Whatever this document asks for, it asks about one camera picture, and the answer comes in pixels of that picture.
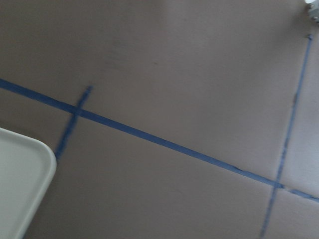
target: blue painter's tape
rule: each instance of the blue painter's tape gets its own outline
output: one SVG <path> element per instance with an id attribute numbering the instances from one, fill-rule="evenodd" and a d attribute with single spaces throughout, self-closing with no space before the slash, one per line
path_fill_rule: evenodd
<path id="1" fill-rule="evenodd" d="M 82 107 L 85 103 L 85 101 L 88 99 L 90 93 L 91 93 L 91 90 L 92 90 L 92 86 L 88 86 L 86 91 L 83 93 L 81 99 L 78 101 L 77 103 L 77 106 L 76 106 L 76 111 L 74 112 L 74 114 L 71 116 L 71 119 L 60 139 L 60 142 L 56 148 L 56 151 L 55 151 L 55 157 L 56 157 L 56 160 L 59 161 L 65 147 L 66 147 L 66 144 L 68 142 L 68 139 L 69 137 L 71 136 L 71 133 L 73 132 L 73 129 L 77 123 L 77 120 L 79 118 L 79 115 L 82 111 Z"/>
<path id="2" fill-rule="evenodd" d="M 301 74 L 300 74 L 300 78 L 299 78 L 299 82 L 298 82 L 298 87 L 297 87 L 294 102 L 293 102 L 292 112 L 290 115 L 290 120 L 289 120 L 287 133 L 286 133 L 286 139 L 285 139 L 285 143 L 284 143 L 281 158 L 280 158 L 280 163 L 279 163 L 279 167 L 278 167 L 278 171 L 277 171 L 276 181 L 275 181 L 275 184 L 274 184 L 273 189 L 272 189 L 272 193 L 271 193 L 268 207 L 266 210 L 265 219 L 264 219 L 261 231 L 260 231 L 260 238 L 261 239 L 263 239 L 265 237 L 265 234 L 266 234 L 266 231 L 267 231 L 267 228 L 269 225 L 269 220 L 270 220 L 270 216 L 272 213 L 272 209 L 274 206 L 274 202 L 275 202 L 275 199 L 277 196 L 277 190 L 281 186 L 281 184 L 279 182 L 280 182 L 281 175 L 283 173 L 283 169 L 284 169 L 284 165 L 285 165 L 285 160 L 286 160 L 287 151 L 288 151 L 288 145 L 289 145 L 292 129 L 294 126 L 297 105 L 299 102 L 300 91 L 301 91 L 304 77 L 305 77 L 305 72 L 306 72 L 306 67 L 307 67 L 307 63 L 308 63 L 309 52 L 310 52 L 312 41 L 313 41 L 313 36 L 310 34 L 310 35 L 308 35 L 308 44 L 307 44 L 307 49 L 306 49 L 306 53 L 305 53 L 305 57 L 304 57 L 304 63 L 302 66 L 302 70 L 301 70 Z"/>
<path id="3" fill-rule="evenodd" d="M 220 161 L 218 159 L 215 159 L 213 157 L 210 157 L 210 156 L 207 156 L 205 154 L 202 154 L 202 153 L 199 153 L 199 152 L 196 152 L 194 150 L 191 150 L 189 148 L 186 148 L 186 147 L 183 147 L 181 145 L 178 145 L 176 143 L 173 143 L 173 142 L 170 142 L 170 141 L 167 141 L 165 139 L 162 139 L 160 137 L 157 137 L 157 136 L 154 136 L 152 134 L 149 134 L 149 133 L 146 133 L 146 132 L 143 132 L 141 130 L 138 130 L 138 129 L 135 129 L 135 128 L 132 128 L 130 126 L 127 126 L 125 124 L 122 124 L 122 123 L 119 123 L 119 122 L 116 122 L 116 121 L 113 121 L 111 119 L 108 119 L 108 118 L 105 118 L 103 116 L 99 116 L 97 114 L 94 114 L 92 112 L 89 112 L 89 111 L 85 111 L 83 110 L 81 113 L 80 113 L 80 116 L 82 116 L 83 118 L 86 118 L 88 120 L 92 120 L 92 121 L 95 121 L 97 123 L 101 123 L 103 125 L 107 125 L 109 127 L 112 127 L 112 128 L 115 128 L 115 129 L 118 129 L 120 131 L 123 131 L 125 133 L 129 133 L 131 135 L 134 135 L 134 136 L 137 136 L 139 138 L 143 138 L 145 140 L 148 140 L 150 142 L 153 142 L 153 143 L 156 143 L 156 144 L 159 144 L 161 146 L 164 146 L 164 147 L 167 147 L 167 148 L 170 148 L 170 149 L 173 149 L 175 151 L 178 151 L 178 152 L 181 152 L 183 154 L 186 154 L 188 156 L 191 156 L 191 157 L 194 157 L 194 158 L 197 158 L 197 159 L 200 159 L 200 160 L 203 160 L 205 162 L 208 162 L 208 163 L 211 163 L 213 165 L 216 165 L 218 167 L 221 167 L 221 168 L 224 168 L 224 169 L 227 169 L 229 171 L 232 171 L 234 173 L 238 173 L 240 175 L 243 175 L 245 177 L 248 177 L 248 178 L 251 178 L 251 179 L 254 179 L 256 181 L 259 181 L 259 182 L 262 182 L 262 183 L 265 183 L 265 184 L 268 184 L 268 185 L 271 185 L 273 186 L 274 185 L 274 181 L 270 180 L 270 179 L 267 179 L 265 177 L 262 177 L 260 175 L 257 175 L 257 174 L 254 174 L 252 172 L 248 172 L 248 171 L 244 171 L 244 170 L 241 170 L 231 164 L 228 164 L 228 163 L 225 163 L 223 161 Z"/>
<path id="4" fill-rule="evenodd" d="M 57 101 L 49 96 L 45 96 L 45 95 L 40 94 L 36 91 L 29 90 L 25 87 L 16 85 L 14 83 L 11 83 L 11 82 L 3 80 L 3 79 L 0 79 L 0 88 L 6 89 L 8 91 L 17 93 L 19 95 L 28 97 L 28 98 L 36 100 L 36 101 L 39 101 L 41 103 L 58 108 L 60 110 L 67 111 L 67 112 L 72 113 L 72 114 L 75 113 L 75 111 L 76 111 L 76 107 L 74 107 L 72 105 L 69 105 L 69 104 L 61 102 L 61 101 Z"/>
<path id="5" fill-rule="evenodd" d="M 290 193 L 293 193 L 293 194 L 296 194 L 300 197 L 303 197 L 303 198 L 307 198 L 309 200 L 312 200 L 312 201 L 315 201 L 317 203 L 319 203 L 319 198 L 313 196 L 313 195 L 310 195 L 308 193 L 304 193 L 302 191 L 299 191 L 299 190 L 296 190 L 296 189 L 292 189 L 292 190 L 289 190 Z"/>

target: white object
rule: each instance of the white object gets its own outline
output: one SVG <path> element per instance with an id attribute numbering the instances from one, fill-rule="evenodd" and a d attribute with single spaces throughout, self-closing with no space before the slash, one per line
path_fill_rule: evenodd
<path id="1" fill-rule="evenodd" d="M 21 239 L 56 169 L 44 143 L 0 128 L 0 239 Z"/>

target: blue tape line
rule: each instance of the blue tape line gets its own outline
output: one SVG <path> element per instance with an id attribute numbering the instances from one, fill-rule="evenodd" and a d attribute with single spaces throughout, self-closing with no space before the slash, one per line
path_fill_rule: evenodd
<path id="1" fill-rule="evenodd" d="M 269 220 L 270 220 L 270 216 L 272 213 L 272 209 L 274 206 L 274 202 L 277 196 L 277 190 L 278 188 L 280 188 L 281 184 L 280 179 L 283 173 L 283 169 L 284 169 L 284 165 L 285 165 L 285 160 L 286 160 L 286 156 L 287 156 L 287 149 L 288 149 L 288 145 L 289 145 L 289 141 L 290 141 L 290 137 L 291 137 L 291 133 L 292 133 L 292 129 L 294 126 L 294 121 L 295 121 L 295 116 L 296 116 L 296 110 L 297 110 L 297 105 L 299 102 L 299 97 L 300 97 L 300 91 L 303 85 L 303 81 L 305 78 L 305 72 L 306 72 L 306 67 L 307 67 L 307 62 L 308 62 L 308 57 L 309 57 L 309 52 L 310 52 L 310 48 L 311 48 L 311 44 L 313 41 L 313 36 L 312 35 L 308 35 L 308 44 L 307 44 L 307 49 L 306 49 L 306 53 L 305 53 L 305 58 L 304 58 L 304 63 L 302 66 L 302 70 L 301 70 L 301 74 L 300 74 L 300 78 L 299 78 L 299 82 L 298 82 L 298 87 L 297 87 L 297 91 L 295 94 L 295 98 L 294 98 L 294 102 L 293 102 L 293 106 L 292 106 L 292 112 L 290 115 L 290 120 L 289 120 L 289 124 L 288 124 L 288 128 L 287 128 L 287 134 L 286 134 L 286 139 L 285 139 L 285 143 L 283 146 L 283 150 L 282 150 L 282 154 L 281 154 L 281 159 L 280 159 L 280 163 L 279 163 L 279 167 L 278 167 L 278 171 L 277 171 L 277 176 L 276 176 L 276 181 L 274 184 L 274 187 L 272 189 L 271 192 L 271 197 L 268 203 L 268 207 L 266 210 L 266 215 L 265 215 L 265 219 L 264 219 L 264 223 L 262 225 L 261 231 L 260 231 L 260 238 L 264 238 L 268 225 L 269 225 Z"/>
<path id="2" fill-rule="evenodd" d="M 312 200 L 312 201 L 315 201 L 315 202 L 319 203 L 319 198 L 317 198 L 317 197 L 315 197 L 313 195 L 310 195 L 308 193 L 304 193 L 304 192 L 296 190 L 296 189 L 289 190 L 289 192 L 293 193 L 295 195 L 298 195 L 300 197 L 307 198 L 309 200 Z"/>
<path id="3" fill-rule="evenodd" d="M 216 165 L 218 167 L 227 169 L 227 170 L 232 171 L 234 173 L 238 173 L 240 175 L 243 175 L 245 177 L 254 179 L 256 181 L 259 181 L 259 182 L 262 182 L 262 183 L 265 183 L 265 184 L 268 184 L 268 185 L 271 185 L 271 186 L 274 185 L 274 181 L 272 181 L 270 179 L 267 179 L 267 178 L 262 177 L 260 175 L 254 174 L 252 172 L 241 170 L 241 169 L 239 169 L 239 168 L 237 168 L 237 167 L 235 167 L 235 166 L 233 166 L 231 164 L 225 163 L 225 162 L 220 161 L 220 160 L 218 160 L 216 158 L 213 158 L 213 157 L 207 156 L 205 154 L 196 152 L 194 150 L 191 150 L 189 148 L 183 147 L 183 146 L 178 145 L 176 143 L 167 141 L 165 139 L 162 139 L 160 137 L 154 136 L 152 134 L 149 134 L 149 133 L 143 132 L 141 130 L 132 128 L 132 127 L 127 126 L 125 124 L 122 124 L 122 123 L 116 122 L 114 120 L 105 118 L 103 116 L 99 116 L 99 115 L 94 114 L 92 112 L 83 110 L 80 113 L 80 116 L 83 117 L 83 118 L 86 118 L 88 120 L 92 120 L 92 121 L 95 121 L 97 123 L 101 123 L 103 125 L 107 125 L 107 126 L 109 126 L 111 128 L 118 129 L 118 130 L 120 130 L 122 132 L 129 133 L 131 135 L 134 135 L 136 137 L 145 139 L 147 141 L 159 144 L 159 145 L 164 146 L 166 148 L 173 149 L 175 151 L 178 151 L 180 153 L 186 154 L 188 156 L 203 160 L 203 161 L 208 162 L 210 164 L 213 164 L 213 165 Z"/>
<path id="4" fill-rule="evenodd" d="M 0 79 L 0 88 L 6 89 L 8 91 L 17 93 L 19 95 L 28 97 L 30 99 L 39 101 L 41 103 L 47 104 L 49 106 L 58 108 L 63 111 L 67 111 L 69 113 L 75 113 L 76 107 L 69 105 L 67 103 L 57 101 L 49 96 L 45 96 L 43 94 L 40 94 L 36 91 L 29 90 L 27 88 L 24 88 L 22 86 L 16 85 L 14 83 L 8 82 L 6 80 Z"/>
<path id="5" fill-rule="evenodd" d="M 73 129 L 77 123 L 77 120 L 79 118 L 79 115 L 82 111 L 82 107 L 83 107 L 85 101 L 88 99 L 88 97 L 91 93 L 91 90 L 92 90 L 92 86 L 88 86 L 87 89 L 85 90 L 85 92 L 83 93 L 82 97 L 78 101 L 77 106 L 76 106 L 76 111 L 71 116 L 71 119 L 65 128 L 65 131 L 64 131 L 64 133 L 60 139 L 60 142 L 55 150 L 55 157 L 56 157 L 57 161 L 59 161 L 59 159 L 60 159 L 60 157 L 61 157 L 61 155 L 66 147 L 68 139 L 71 136 L 72 131 L 73 131 Z"/>
<path id="6" fill-rule="evenodd" d="M 27 97 L 29 99 L 37 100 L 37 101 L 39 101 L 41 103 L 44 103 L 46 105 L 55 107 L 57 109 L 60 109 L 60 110 L 63 110 L 63 111 L 66 111 L 66 112 L 69 112 L 69 113 L 72 113 L 72 114 L 74 114 L 76 112 L 76 109 L 77 109 L 73 105 L 70 105 L 70 104 L 67 104 L 67 103 L 64 103 L 64 102 L 61 102 L 61 101 L 57 101 L 57 100 L 55 100 L 55 99 L 53 99 L 51 97 L 45 96 L 45 95 L 43 95 L 41 93 L 38 93 L 38 92 L 35 92 L 33 90 L 24 88 L 22 86 L 16 85 L 14 83 L 8 82 L 8 81 L 3 80 L 3 79 L 0 79 L 0 88 L 3 88 L 5 90 L 8 90 L 8 91 L 11 91 L 11 92 L 14 92 L 14 93 L 17 93 L 17 94 L 22 95 L 22 96 L 25 96 L 25 97 Z M 168 147 L 168 148 L 176 150 L 178 152 L 185 153 L 185 154 L 187 154 L 187 155 L 189 155 L 191 157 L 195 157 L 195 158 L 198 158 L 200 160 L 206 161 L 208 163 L 212 163 L 212 164 L 214 164 L 214 165 L 216 165 L 218 167 L 222 167 L 224 169 L 230 170 L 232 172 L 238 173 L 240 175 L 246 176 L 246 177 L 254 179 L 256 181 L 268 184 L 270 186 L 274 186 L 275 185 L 275 182 L 270 180 L 270 179 L 267 179 L 265 177 L 262 177 L 260 175 L 257 175 L 257 174 L 254 174 L 254 173 L 251 173 L 251 172 L 248 172 L 248 171 L 243 171 L 243 170 L 241 170 L 241 169 L 239 169 L 239 168 L 237 168 L 237 167 L 235 167 L 235 166 L 233 166 L 231 164 L 222 162 L 222 161 L 220 161 L 218 159 L 209 157 L 207 155 L 204 155 L 204 154 L 201 154 L 201 153 L 196 152 L 194 150 L 185 148 L 185 147 L 180 146 L 178 144 L 169 142 L 169 141 L 167 141 L 165 139 L 162 139 L 162 138 L 159 138 L 157 136 L 151 135 L 149 133 L 143 132 L 141 130 L 132 128 L 130 126 L 127 126 L 125 124 L 116 122 L 116 121 L 108 119 L 106 117 L 97 115 L 95 113 L 92 113 L 92 112 L 89 112 L 89 111 L 86 111 L 86 110 L 81 110 L 79 116 L 83 117 L 83 118 L 86 118 L 88 120 L 95 121 L 97 123 L 101 123 L 101 124 L 109 126 L 111 128 L 118 129 L 120 131 L 129 133 L 131 135 L 143 138 L 143 139 L 145 139 L 147 141 L 151 141 L 151 142 L 160 144 L 162 146 Z M 279 184 L 278 187 L 281 188 L 281 189 L 285 189 L 285 186 L 283 184 Z M 307 199 L 315 199 L 316 198 L 316 197 L 314 197 L 314 196 L 312 196 L 310 194 L 303 193 L 303 192 L 300 192 L 300 191 L 299 191 L 300 193 L 297 193 L 295 191 L 296 190 L 292 191 L 291 193 L 294 193 L 296 195 L 299 195 L 299 196 L 307 198 Z"/>

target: white tray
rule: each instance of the white tray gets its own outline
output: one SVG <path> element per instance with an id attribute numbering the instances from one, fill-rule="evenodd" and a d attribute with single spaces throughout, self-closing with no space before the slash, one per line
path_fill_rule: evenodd
<path id="1" fill-rule="evenodd" d="M 0 128 L 0 239 L 23 237 L 55 169 L 47 145 Z"/>

